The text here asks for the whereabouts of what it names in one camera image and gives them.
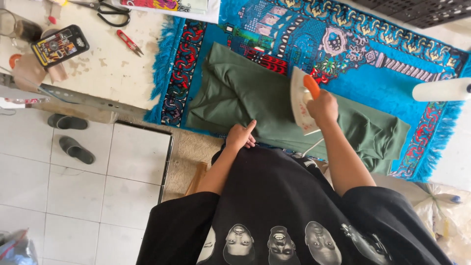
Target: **phone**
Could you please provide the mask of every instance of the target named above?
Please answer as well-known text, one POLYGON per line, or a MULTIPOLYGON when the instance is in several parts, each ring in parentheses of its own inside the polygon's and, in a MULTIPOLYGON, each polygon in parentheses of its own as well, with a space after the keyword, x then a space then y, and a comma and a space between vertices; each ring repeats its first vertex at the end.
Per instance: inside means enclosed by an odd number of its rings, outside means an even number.
POLYGON ((82 30, 70 25, 31 44, 31 49, 44 68, 58 65, 90 49, 82 30))

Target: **table surface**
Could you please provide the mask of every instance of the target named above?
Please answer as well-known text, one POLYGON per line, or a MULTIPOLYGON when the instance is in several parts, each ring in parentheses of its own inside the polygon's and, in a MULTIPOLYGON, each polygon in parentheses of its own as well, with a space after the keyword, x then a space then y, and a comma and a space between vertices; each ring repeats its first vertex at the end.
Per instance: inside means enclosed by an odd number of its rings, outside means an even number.
MULTIPOLYGON (((157 103, 157 99, 149 100, 154 88, 152 65, 166 15, 133 10, 130 23, 116 28, 102 21, 96 11, 68 3, 62 7, 57 24, 48 26, 49 3, 5 0, 5 8, 38 23, 45 30, 61 29, 71 24, 82 29, 90 49, 63 63, 69 79, 56 82, 55 86, 143 109, 151 109, 157 103), (118 29, 141 48, 142 57, 134 54, 117 36, 118 29)), ((122 16, 106 17, 119 23, 122 20, 122 16)), ((8 63, 11 55, 32 53, 26 42, 18 41, 18 44, 19 49, 13 47, 7 37, 1 37, 0 66, 11 69, 8 63)), ((51 84, 49 76, 44 83, 51 84)))
MULTIPOLYGON (((341 0, 354 8, 385 17, 375 11, 366 9, 349 0, 341 0)), ((32 0, 5 0, 5 7, 38 24, 44 29, 47 26, 49 10, 42 2, 32 0)), ((389 21, 413 30, 417 33, 438 39, 457 48, 468 50, 471 45, 471 34, 459 32, 453 24, 440 25, 428 29, 418 29, 395 19, 389 21)), ((90 43, 90 50, 64 63, 69 79, 59 83, 59 86, 91 96, 118 101, 134 107, 151 109, 157 99, 150 101, 149 96, 154 87, 152 79, 152 64, 158 52, 157 38, 161 37, 165 15, 131 12, 131 23, 122 30, 142 49, 143 57, 136 56, 116 35, 117 28, 108 26, 98 18, 96 12, 67 4, 62 8, 61 17, 54 27, 64 28, 71 24, 78 25, 90 43)), ((8 59, 15 53, 30 52, 26 43, 20 43, 17 49, 6 37, 0 39, 0 66, 9 68, 8 59)), ((45 83, 51 84, 49 77, 45 83)), ((455 135, 446 149, 442 159, 437 164, 430 181, 471 191, 471 101, 463 107, 463 113, 457 120, 455 135)))

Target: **green cloth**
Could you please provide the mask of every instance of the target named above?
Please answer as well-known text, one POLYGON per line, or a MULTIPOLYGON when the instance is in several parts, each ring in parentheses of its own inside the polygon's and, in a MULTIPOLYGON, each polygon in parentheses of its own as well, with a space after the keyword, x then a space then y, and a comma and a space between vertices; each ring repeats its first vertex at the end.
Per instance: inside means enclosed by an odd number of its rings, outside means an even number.
MULTIPOLYGON (((290 79, 214 43, 202 63, 202 86, 191 101, 186 126, 228 133, 234 124, 257 120, 252 133, 259 142, 305 152, 323 136, 304 136, 294 121, 290 79)), ((395 116, 335 95, 338 123, 370 172, 388 174, 410 126, 395 116)), ((308 155, 327 159, 321 142, 308 155)))

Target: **hand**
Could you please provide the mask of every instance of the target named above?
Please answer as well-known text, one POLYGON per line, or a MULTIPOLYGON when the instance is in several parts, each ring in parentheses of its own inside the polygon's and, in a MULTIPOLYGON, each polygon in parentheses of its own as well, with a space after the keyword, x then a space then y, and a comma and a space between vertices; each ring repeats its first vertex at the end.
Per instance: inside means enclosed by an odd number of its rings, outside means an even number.
POLYGON ((243 127, 240 124, 234 125, 226 139, 226 148, 234 148, 235 150, 240 150, 242 147, 250 148, 255 146, 255 138, 251 135, 255 125, 257 124, 256 120, 252 120, 247 128, 243 127))
POLYGON ((337 105, 337 99, 326 90, 321 89, 319 97, 315 100, 310 100, 306 107, 319 128, 337 123, 339 105, 337 105))

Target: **slipper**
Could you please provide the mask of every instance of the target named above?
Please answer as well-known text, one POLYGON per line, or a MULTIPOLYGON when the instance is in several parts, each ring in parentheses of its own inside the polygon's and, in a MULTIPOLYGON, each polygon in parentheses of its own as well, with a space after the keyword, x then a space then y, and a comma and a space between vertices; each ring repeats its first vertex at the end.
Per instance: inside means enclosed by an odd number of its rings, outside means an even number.
POLYGON ((52 128, 57 129, 75 129, 75 130, 85 130, 88 128, 88 122, 84 119, 65 116, 62 114, 53 114, 48 119, 48 124, 52 128))
POLYGON ((69 136, 62 136, 59 139, 59 145, 66 154, 79 159, 87 165, 91 165, 95 162, 95 156, 69 136))

